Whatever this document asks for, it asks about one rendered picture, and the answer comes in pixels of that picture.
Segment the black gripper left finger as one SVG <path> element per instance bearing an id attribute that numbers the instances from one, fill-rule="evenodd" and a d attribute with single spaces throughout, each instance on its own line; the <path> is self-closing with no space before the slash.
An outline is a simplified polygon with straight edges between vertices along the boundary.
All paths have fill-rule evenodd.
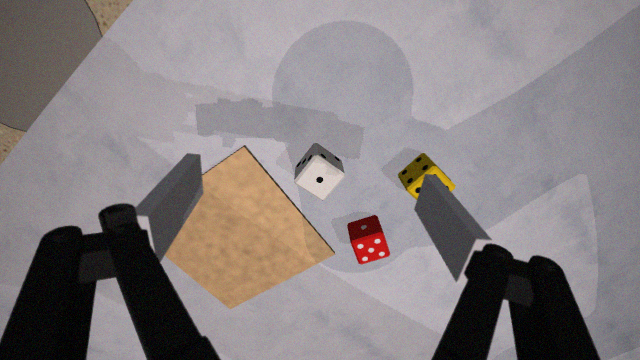
<path id="1" fill-rule="evenodd" d="M 40 240 L 0 341 L 0 360 L 86 360 L 98 280 L 116 278 L 147 360 L 221 360 L 161 260 L 203 195 L 187 153 L 136 206 L 99 212 L 103 232 L 63 226 Z"/>

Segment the yellow die with black pips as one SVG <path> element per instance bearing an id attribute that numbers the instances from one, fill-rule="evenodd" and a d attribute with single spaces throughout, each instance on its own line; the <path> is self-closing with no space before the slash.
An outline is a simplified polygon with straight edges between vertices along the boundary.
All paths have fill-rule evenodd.
<path id="1" fill-rule="evenodd" d="M 406 191 L 416 200 L 425 174 L 437 175 L 450 191 L 455 189 L 456 185 L 445 173 L 425 153 L 421 153 L 398 173 L 398 177 Z"/>

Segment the red die with white pips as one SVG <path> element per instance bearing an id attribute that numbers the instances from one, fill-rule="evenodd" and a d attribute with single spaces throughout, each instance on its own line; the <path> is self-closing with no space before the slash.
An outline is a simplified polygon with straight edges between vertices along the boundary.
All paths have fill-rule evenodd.
<path id="1" fill-rule="evenodd" d="M 359 264 L 390 255 L 378 216 L 373 215 L 348 223 L 350 242 Z"/>

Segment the white die with black pips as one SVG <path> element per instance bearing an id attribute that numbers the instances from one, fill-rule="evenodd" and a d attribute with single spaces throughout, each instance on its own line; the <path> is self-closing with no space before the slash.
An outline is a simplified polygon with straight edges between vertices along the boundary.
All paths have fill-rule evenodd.
<path id="1" fill-rule="evenodd" d="M 314 143 L 295 166 L 294 182 L 318 199 L 325 200 L 344 177 L 342 160 Z"/>

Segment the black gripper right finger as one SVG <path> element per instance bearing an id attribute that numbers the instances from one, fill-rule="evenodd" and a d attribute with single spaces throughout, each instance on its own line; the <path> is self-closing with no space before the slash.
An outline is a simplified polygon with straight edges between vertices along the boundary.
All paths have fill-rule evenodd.
<path id="1" fill-rule="evenodd" d="M 517 260 L 492 244 L 437 175 L 424 175 L 414 210 L 456 283 L 466 284 L 431 360 L 487 360 L 503 298 L 517 360 L 600 360 L 556 262 Z"/>

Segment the tan mat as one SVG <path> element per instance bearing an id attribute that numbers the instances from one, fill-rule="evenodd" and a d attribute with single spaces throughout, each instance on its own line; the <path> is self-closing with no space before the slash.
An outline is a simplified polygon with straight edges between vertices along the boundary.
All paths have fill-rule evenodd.
<path id="1" fill-rule="evenodd" d="M 165 256 L 229 309 L 335 255 L 245 145 L 202 176 Z"/>

